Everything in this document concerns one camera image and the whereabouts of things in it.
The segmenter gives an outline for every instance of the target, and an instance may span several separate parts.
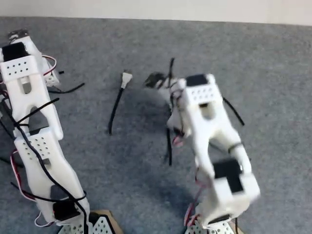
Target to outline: white wall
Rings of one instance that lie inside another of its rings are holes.
[[[312,0],[0,0],[0,16],[312,25]]]

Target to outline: wire end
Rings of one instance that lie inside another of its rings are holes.
[[[128,72],[123,72],[122,73],[122,84],[121,84],[121,87],[123,89],[126,88],[127,84],[131,81],[132,79],[132,74],[131,73],[128,73]]]

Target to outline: gray carpet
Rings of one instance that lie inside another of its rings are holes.
[[[110,209],[126,234],[180,234],[197,187],[194,157],[174,149],[163,163],[167,111],[156,93],[142,89],[153,71],[177,76],[215,74],[223,95],[246,122],[243,138],[261,199],[240,218],[247,234],[310,234],[312,215],[312,28],[187,21],[2,18],[7,32],[26,27],[45,54],[58,59],[62,88],[83,81],[75,93],[51,95],[64,130],[64,155],[88,192],[91,209]],[[134,79],[124,92],[113,126],[107,123],[120,73]],[[0,156],[13,145],[0,132]],[[214,159],[220,153],[211,150]],[[0,228],[4,234],[53,234],[33,220],[37,209],[9,184],[0,163]]]

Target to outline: red wire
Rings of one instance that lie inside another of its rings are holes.
[[[192,226],[194,224],[194,221],[200,216],[199,214],[197,214],[188,222],[188,220],[191,217],[191,213],[192,213],[193,209],[195,208],[195,204],[197,203],[197,200],[199,199],[200,194],[202,193],[202,191],[204,189],[206,189],[208,187],[207,183],[204,183],[197,178],[198,171],[199,171],[199,168],[197,168],[196,173],[195,173],[195,183],[198,186],[200,186],[200,189],[195,196],[194,202],[189,205],[189,207],[185,213],[184,226]]]
[[[19,174],[19,171],[18,171],[18,168],[16,166],[16,163],[15,163],[15,160],[14,160],[14,154],[17,152],[17,150],[15,149],[12,153],[11,153],[11,164],[13,166],[13,172],[14,174],[16,175],[17,177],[17,182],[18,182],[18,186],[21,188],[21,178],[20,178],[20,174]],[[24,196],[28,197],[29,199],[32,199],[32,200],[35,200],[34,197],[32,196],[29,196],[27,194],[25,194],[22,190],[21,192],[23,193]]]
[[[42,55],[43,58],[46,59],[52,59],[54,60],[54,65],[52,66],[51,69],[49,69],[47,72],[43,73],[43,76],[49,74],[50,72],[52,72],[56,67],[57,67],[57,60],[55,58],[53,58],[52,56],[48,56],[48,55]]]

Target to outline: white plastic part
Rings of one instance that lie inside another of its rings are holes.
[[[51,63],[46,58],[42,57],[42,68],[40,69],[41,72],[44,74],[44,72],[49,71],[51,67]],[[59,86],[60,84],[59,75],[55,69],[45,75],[44,80],[47,87]]]
[[[209,222],[224,215],[231,215],[231,218],[240,216],[259,197],[260,189],[253,174],[241,174],[239,178],[243,191],[237,193],[231,192],[226,178],[212,180],[212,186],[207,189],[202,202],[196,207],[203,227],[211,228],[217,225],[218,223]]]
[[[184,234],[234,234],[234,231],[227,222],[203,229],[200,222],[195,220],[194,225],[188,227]]]
[[[66,161],[59,142],[56,139],[50,127],[43,128],[38,134],[28,136],[32,146],[40,153],[46,169],[50,175],[64,188],[66,188],[75,198],[84,196],[79,179]],[[46,176],[39,161],[32,150],[26,145],[22,136],[19,136],[14,141],[16,149],[25,165],[28,186],[33,194],[41,197],[51,198],[52,181]],[[41,210],[47,222],[55,221],[53,217],[53,203],[36,199],[37,206]],[[89,203],[87,199],[79,201],[87,213],[89,213]]]
[[[16,121],[30,113],[33,107],[40,107],[51,101],[34,56],[1,62],[0,69],[12,103],[12,115]],[[29,93],[24,90],[24,85],[27,83],[31,85]],[[47,118],[57,139],[62,139],[63,130],[55,106],[51,104],[40,111]],[[28,123],[28,120],[27,118],[22,123]]]
[[[83,229],[82,226],[63,226],[62,229],[58,232],[58,234],[82,234]],[[95,223],[92,232],[89,234],[114,234],[115,232],[111,229],[108,220],[106,217],[100,217]]]
[[[121,87],[123,89],[125,89],[127,84],[131,81],[131,79],[132,79],[132,75],[130,73],[123,72],[122,73],[122,84],[121,84]]]
[[[172,83],[171,89],[166,80],[158,92],[168,103],[170,94],[174,94],[174,107],[167,126],[181,129],[183,122],[184,137],[191,142],[196,166],[210,180],[206,197],[195,210],[195,214],[201,217],[201,226],[210,228],[226,221],[209,224],[221,216],[230,215],[230,221],[241,215],[259,197],[260,189],[242,144],[234,147],[231,155],[242,168],[239,178],[243,191],[232,193],[226,178],[215,179],[215,170],[208,154],[210,139],[216,139],[225,149],[240,143],[241,139],[226,113],[214,76],[208,74],[205,78],[207,83],[191,87],[186,85],[186,79],[181,78]]]
[[[40,107],[50,102],[47,86],[40,70],[43,62],[47,61],[42,59],[41,53],[30,37],[23,37],[14,41],[14,43],[17,42],[24,43],[25,50],[30,54],[29,56],[3,62],[2,50],[0,51],[1,75],[12,103],[12,116],[15,121],[19,121],[29,114],[31,108]],[[33,135],[30,135],[28,127],[21,126],[21,128],[28,136],[31,145],[40,154],[51,177],[69,191],[73,197],[81,198],[84,196],[84,192],[78,177],[64,158],[59,145],[59,140],[63,138],[63,131],[55,106],[53,104],[47,105],[40,112],[46,117],[48,127],[40,129],[39,132]],[[25,124],[28,121],[27,118],[21,123]],[[25,166],[28,185],[32,194],[51,198],[53,182],[44,173],[38,158],[29,149],[20,132],[15,130],[14,133],[16,136],[14,143]],[[80,211],[80,215],[61,222],[54,218],[53,202],[41,199],[36,199],[36,202],[47,222],[54,221],[57,225],[70,224],[73,226],[83,224],[84,214],[78,207],[76,208]],[[79,204],[86,211],[86,218],[88,219],[90,208],[87,198],[80,200]]]

